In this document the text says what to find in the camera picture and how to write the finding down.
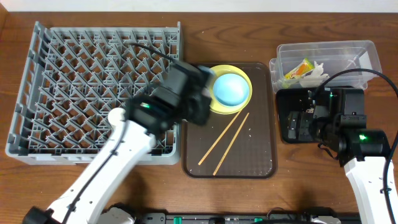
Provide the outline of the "yellow plate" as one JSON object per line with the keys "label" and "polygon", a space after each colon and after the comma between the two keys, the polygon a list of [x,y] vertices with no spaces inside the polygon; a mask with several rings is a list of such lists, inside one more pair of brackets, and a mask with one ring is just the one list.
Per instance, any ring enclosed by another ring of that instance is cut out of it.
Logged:
{"label": "yellow plate", "polygon": [[[212,81],[210,82],[210,86],[209,86],[209,92],[211,95],[211,105],[210,105],[210,110],[214,113],[218,113],[218,114],[233,114],[233,113],[237,113],[238,111],[242,110],[250,101],[251,97],[252,97],[252,83],[248,77],[248,75],[240,68],[235,67],[233,65],[216,65],[211,67],[211,69],[214,71],[215,76],[212,79]],[[237,74],[242,76],[248,83],[249,85],[249,96],[247,98],[247,100],[242,103],[241,105],[238,106],[225,106],[222,105],[221,103],[219,103],[214,94],[213,94],[213,84],[216,81],[216,79],[224,74],[227,73],[233,73],[233,74]]]}

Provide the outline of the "wooden chopstick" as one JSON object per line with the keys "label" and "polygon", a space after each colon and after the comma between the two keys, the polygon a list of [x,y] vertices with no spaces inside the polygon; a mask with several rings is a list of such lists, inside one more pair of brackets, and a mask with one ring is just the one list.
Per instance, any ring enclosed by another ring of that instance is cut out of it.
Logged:
{"label": "wooden chopstick", "polygon": [[211,153],[211,151],[214,149],[214,147],[218,144],[218,142],[221,140],[221,138],[224,136],[224,134],[227,132],[227,130],[231,127],[231,125],[234,123],[234,121],[236,120],[236,118],[240,115],[241,111],[238,111],[236,113],[236,115],[234,116],[234,118],[228,123],[228,125],[224,128],[224,130],[221,132],[221,134],[217,137],[217,139],[215,140],[215,142],[211,145],[211,147],[209,148],[209,150],[207,150],[207,152],[205,153],[205,155],[200,159],[200,161],[198,162],[198,165],[200,166],[204,160],[208,157],[208,155]]}
{"label": "wooden chopstick", "polygon": [[233,144],[234,144],[236,138],[237,138],[238,135],[240,134],[240,132],[241,132],[241,130],[242,130],[242,128],[243,128],[243,126],[244,126],[244,124],[245,124],[245,122],[246,122],[248,116],[249,116],[249,114],[250,114],[250,113],[248,112],[248,113],[246,114],[246,116],[244,117],[244,119],[242,120],[241,124],[239,125],[239,128],[238,128],[237,131],[235,132],[235,134],[234,134],[232,140],[230,141],[228,147],[226,148],[226,150],[225,150],[225,152],[224,152],[222,158],[220,159],[218,165],[216,166],[216,169],[215,169],[214,172],[213,172],[213,176],[215,176],[215,175],[217,174],[217,172],[219,171],[219,169],[220,169],[221,165],[223,164],[223,162],[224,162],[226,156],[228,155],[230,149],[232,148],[232,146],[233,146]]}

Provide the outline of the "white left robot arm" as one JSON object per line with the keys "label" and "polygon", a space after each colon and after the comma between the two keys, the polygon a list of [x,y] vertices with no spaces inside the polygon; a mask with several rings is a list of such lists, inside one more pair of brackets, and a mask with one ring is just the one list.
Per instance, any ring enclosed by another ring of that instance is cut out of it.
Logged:
{"label": "white left robot arm", "polygon": [[126,103],[124,120],[71,187],[42,210],[32,207],[23,223],[96,223],[110,197],[156,144],[157,137],[182,120],[206,123],[211,97],[206,83],[166,81],[151,96]]}

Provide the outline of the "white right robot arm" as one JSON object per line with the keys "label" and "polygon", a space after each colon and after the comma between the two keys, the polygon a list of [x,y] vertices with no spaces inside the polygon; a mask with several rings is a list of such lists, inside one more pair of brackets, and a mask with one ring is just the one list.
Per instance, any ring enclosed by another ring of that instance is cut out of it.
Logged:
{"label": "white right robot arm", "polygon": [[363,223],[397,223],[394,150],[384,131],[366,127],[362,103],[290,103],[279,108],[279,121],[286,142],[315,142],[336,152]]}

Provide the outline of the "light blue cup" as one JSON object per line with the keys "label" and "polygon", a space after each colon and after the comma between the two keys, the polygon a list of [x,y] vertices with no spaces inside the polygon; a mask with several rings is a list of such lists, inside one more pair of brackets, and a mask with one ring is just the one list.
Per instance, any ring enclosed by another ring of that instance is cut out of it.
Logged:
{"label": "light blue cup", "polygon": [[249,96],[249,85],[240,75],[227,73],[216,79],[213,84],[216,100],[225,106],[238,106]]}

